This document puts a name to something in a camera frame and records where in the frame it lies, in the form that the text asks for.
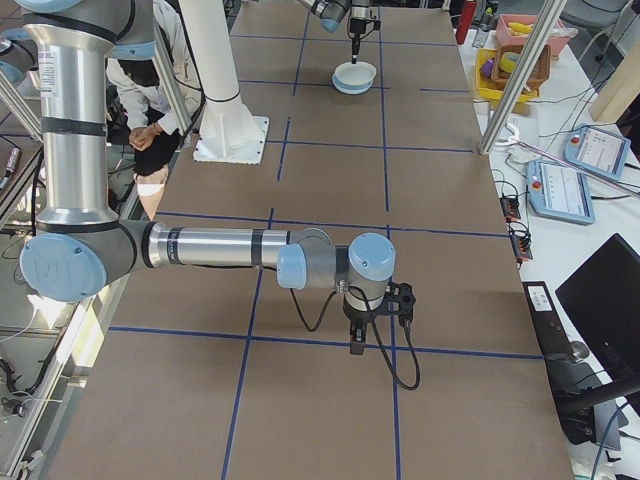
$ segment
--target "computer monitor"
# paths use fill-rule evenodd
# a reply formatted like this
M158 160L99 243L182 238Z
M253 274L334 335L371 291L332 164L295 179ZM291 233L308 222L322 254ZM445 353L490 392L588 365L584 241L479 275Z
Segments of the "computer monitor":
M556 295L614 381L640 374L640 255L619 234L589 257ZM626 398L640 414L640 393Z

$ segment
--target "person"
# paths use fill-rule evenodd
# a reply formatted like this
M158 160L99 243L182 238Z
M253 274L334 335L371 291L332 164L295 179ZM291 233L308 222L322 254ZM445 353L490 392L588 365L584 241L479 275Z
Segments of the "person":
M165 0L153 0L153 12L187 111L193 115L200 105L200 84L182 22ZM127 112L129 143L135 149L136 189L140 203L152 220L169 176L168 164L180 144L176 115L151 60L109 59L106 73Z

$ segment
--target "red box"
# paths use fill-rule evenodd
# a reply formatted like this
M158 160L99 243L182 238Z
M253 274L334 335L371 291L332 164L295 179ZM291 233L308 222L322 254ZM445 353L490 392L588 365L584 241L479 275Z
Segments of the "red box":
M531 25L538 19L537 15L500 15L498 18L498 27L496 28L496 42L498 45L524 45L529 37L514 36L509 33L508 24L511 22ZM564 23L558 20L558 27L564 28ZM551 37L547 41L547 45L551 47L551 56L558 57L564 46L569 43L567 37Z

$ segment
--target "purple object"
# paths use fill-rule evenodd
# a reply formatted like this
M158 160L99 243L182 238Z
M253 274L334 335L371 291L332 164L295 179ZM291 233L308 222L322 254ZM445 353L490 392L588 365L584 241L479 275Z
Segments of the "purple object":
M490 58L489 60L484 62L484 65L482 65L482 67L480 67L480 73L483 77L491 78L491 72L493 71L493 64L495 63L495 61L495 58Z

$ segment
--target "storage bin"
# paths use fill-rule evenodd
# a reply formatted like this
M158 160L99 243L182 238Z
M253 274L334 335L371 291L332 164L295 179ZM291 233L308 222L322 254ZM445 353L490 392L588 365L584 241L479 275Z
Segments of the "storage bin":
M528 36L520 37L509 33L509 23L522 23L523 25L531 25L538 19L537 15L515 15L504 14L498 17L498 26L496 27L496 42L498 45L524 45ZM558 27L565 28L564 23L558 20ZM547 45L551 47L551 56L557 58L564 46L569 43L567 37L550 37Z
M478 94L487 100L491 100L493 104L496 103L497 100L502 98L502 94L504 93L490 78L483 77L480 73L480 69L482 65L485 64L487 60L492 58L496 58L497 50L488 50L485 48L479 48L478 54L476 55L476 66L475 66L475 77L476 77L476 88L478 90ZM518 102L524 103L538 97L537 90L531 90L530 92L523 93L518 97Z
M491 80L493 80L501 90L504 90L504 87L506 87L511 74L500 70L500 67L498 66L500 58L502 58L502 55L506 52L521 53L523 48L524 47L522 45L503 45L498 49L498 52L496 53L497 60L493 65L493 70L491 71ZM540 90L540 85L549 80L550 67L551 47L549 45L545 45L540 57L538 57L538 61L533 67L533 70L531 70L529 80L527 80L527 86L531 90Z

